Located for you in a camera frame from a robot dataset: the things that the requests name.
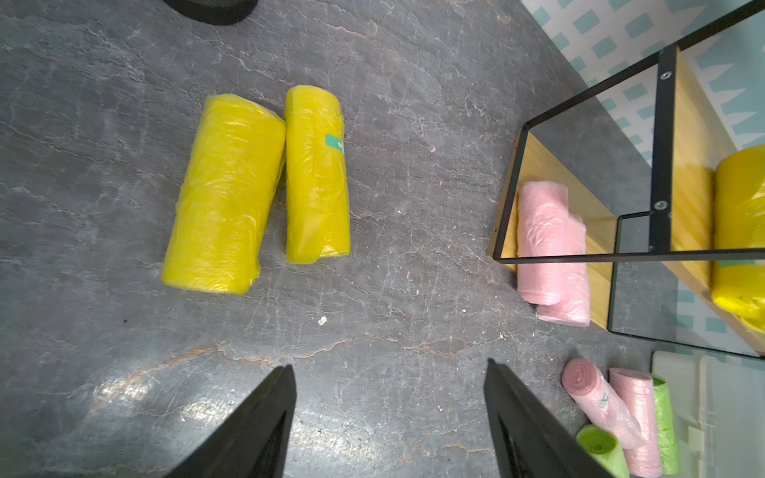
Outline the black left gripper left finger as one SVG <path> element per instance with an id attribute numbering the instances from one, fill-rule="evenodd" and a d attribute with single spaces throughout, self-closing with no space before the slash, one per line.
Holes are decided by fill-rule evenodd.
<path id="1" fill-rule="evenodd" d="M 295 412 L 292 366 L 279 366 L 169 477 L 281 477 Z"/>

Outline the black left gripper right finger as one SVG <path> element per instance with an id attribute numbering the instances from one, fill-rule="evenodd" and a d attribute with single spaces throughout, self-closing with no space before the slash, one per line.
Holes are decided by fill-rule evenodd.
<path id="1" fill-rule="evenodd" d="M 502 477 L 608 477 L 573 436 L 512 372 L 492 358 L 483 385 Z"/>

